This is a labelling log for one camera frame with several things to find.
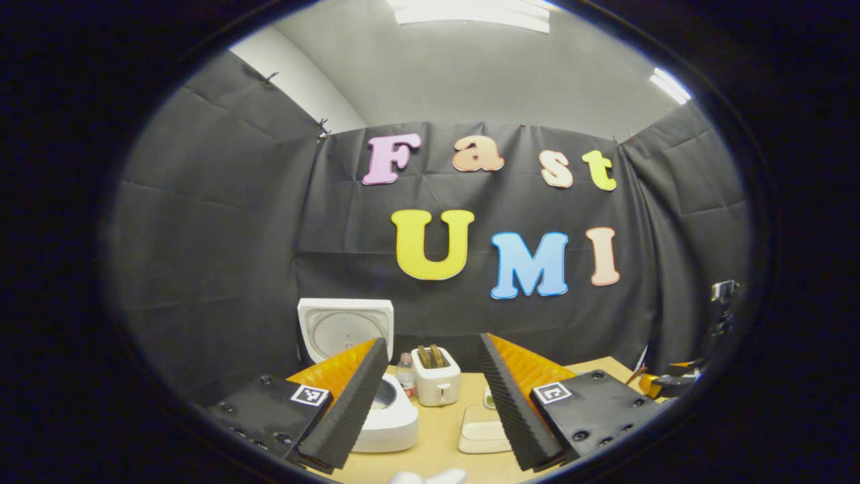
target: table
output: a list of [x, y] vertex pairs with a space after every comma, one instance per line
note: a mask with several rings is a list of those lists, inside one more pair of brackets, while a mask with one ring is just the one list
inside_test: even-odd
[[[574, 373], [585, 373], [602, 369], [609, 375], [626, 382], [633, 371], [615, 358], [604, 357], [590, 362], [566, 365]], [[395, 366], [386, 373], [394, 374]], [[630, 387], [639, 390], [639, 378]], [[482, 405], [483, 391], [487, 380], [483, 373], [463, 373], [460, 379], [460, 394], [456, 403], [447, 406], [422, 406], [417, 399], [418, 444], [400, 452], [379, 454], [357, 453], [349, 455], [343, 469], [336, 469], [329, 479], [346, 484], [387, 484], [400, 471], [415, 472], [423, 477], [437, 474], [449, 468], [462, 468], [469, 473], [467, 484], [506, 484], [527, 481], [537, 475], [550, 472], [521, 471], [512, 451], [498, 454], [464, 454], [457, 449], [463, 414], [469, 406]]]

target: blue letter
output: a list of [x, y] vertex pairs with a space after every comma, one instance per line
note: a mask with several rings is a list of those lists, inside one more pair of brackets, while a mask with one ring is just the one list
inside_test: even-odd
[[517, 297], [517, 288], [513, 286], [513, 275], [516, 273], [519, 285], [525, 295], [531, 295], [541, 281], [537, 293], [540, 295], [562, 295], [568, 292], [564, 283], [564, 246], [568, 244], [568, 236], [559, 232], [544, 235], [540, 246], [532, 257], [523, 238], [518, 233], [497, 233], [491, 239], [493, 245], [499, 248], [499, 284], [490, 291], [495, 299], [512, 299]]

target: screw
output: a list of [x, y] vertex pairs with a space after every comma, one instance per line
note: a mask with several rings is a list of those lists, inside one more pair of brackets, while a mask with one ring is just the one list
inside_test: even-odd
[[278, 442], [282, 443], [283, 445], [292, 444], [292, 439], [290, 438], [290, 436], [286, 435], [285, 433], [278, 432], [278, 433], [274, 434], [274, 439], [277, 440]]

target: water bottle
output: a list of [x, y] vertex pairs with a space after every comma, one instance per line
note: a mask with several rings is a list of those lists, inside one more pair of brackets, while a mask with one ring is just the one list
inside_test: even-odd
[[401, 353], [400, 363], [397, 364], [397, 381], [403, 387], [403, 392], [410, 399], [415, 397], [415, 367], [412, 365], [412, 355]]

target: fluorescent light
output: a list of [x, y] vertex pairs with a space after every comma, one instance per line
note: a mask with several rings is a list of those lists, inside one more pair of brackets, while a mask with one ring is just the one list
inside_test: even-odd
[[550, 12], [524, 0], [388, 0], [400, 25], [435, 21], [490, 22], [550, 32]]
[[654, 68], [654, 75], [651, 76], [651, 82], [657, 84], [657, 87], [665, 91], [672, 97], [672, 99], [677, 101], [678, 104], [684, 104], [691, 99], [690, 93], [681, 87], [681, 84], [679, 84], [675, 78], [659, 68]]
[[658, 78], [666, 81], [666, 83], [669, 84], [670, 86], [672, 86], [672, 88], [676, 92], [678, 92], [681, 96], [683, 96], [684, 99], [686, 99], [688, 101], [690, 100], [690, 94], [683, 87], [681, 87], [681, 84], [678, 81], [676, 81], [675, 78], [670, 76], [666, 71], [663, 71], [660, 68], [655, 67], [654, 68], [654, 74]]
[[687, 99], [682, 96], [681, 93], [677, 92], [669, 83], [667, 83], [663, 79], [658, 78], [657, 76], [651, 76], [651, 82], [657, 84], [657, 87], [659, 87], [669, 96], [671, 96], [672, 99], [678, 102], [678, 104], [684, 104], [685, 102], [687, 102]]

